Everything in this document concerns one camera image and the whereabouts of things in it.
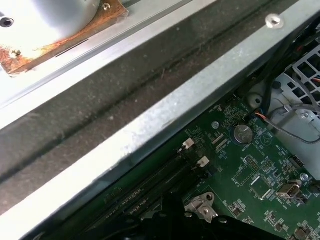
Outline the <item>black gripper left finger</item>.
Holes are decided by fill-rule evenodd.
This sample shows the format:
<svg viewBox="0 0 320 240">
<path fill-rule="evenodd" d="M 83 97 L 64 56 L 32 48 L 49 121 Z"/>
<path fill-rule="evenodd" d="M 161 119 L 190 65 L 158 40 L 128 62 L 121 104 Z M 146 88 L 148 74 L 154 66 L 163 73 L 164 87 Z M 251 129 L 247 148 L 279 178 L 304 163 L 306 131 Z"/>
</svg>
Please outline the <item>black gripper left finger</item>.
<svg viewBox="0 0 320 240">
<path fill-rule="evenodd" d="M 130 224 L 125 236 L 130 240 L 172 240 L 177 229 L 177 194 L 161 198 L 161 210 Z"/>
</svg>

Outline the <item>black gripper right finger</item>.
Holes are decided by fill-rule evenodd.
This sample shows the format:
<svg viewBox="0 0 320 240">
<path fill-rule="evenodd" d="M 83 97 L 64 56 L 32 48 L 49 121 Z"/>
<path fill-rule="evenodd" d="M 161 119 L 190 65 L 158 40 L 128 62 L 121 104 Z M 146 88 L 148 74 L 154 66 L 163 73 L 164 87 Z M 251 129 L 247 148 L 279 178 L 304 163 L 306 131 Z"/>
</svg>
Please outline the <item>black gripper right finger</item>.
<svg viewBox="0 0 320 240">
<path fill-rule="evenodd" d="M 215 195 L 204 193 L 190 204 L 195 211 L 186 210 L 176 196 L 177 240 L 280 240 L 281 237 L 226 215 L 217 215 L 212 205 Z"/>
</svg>

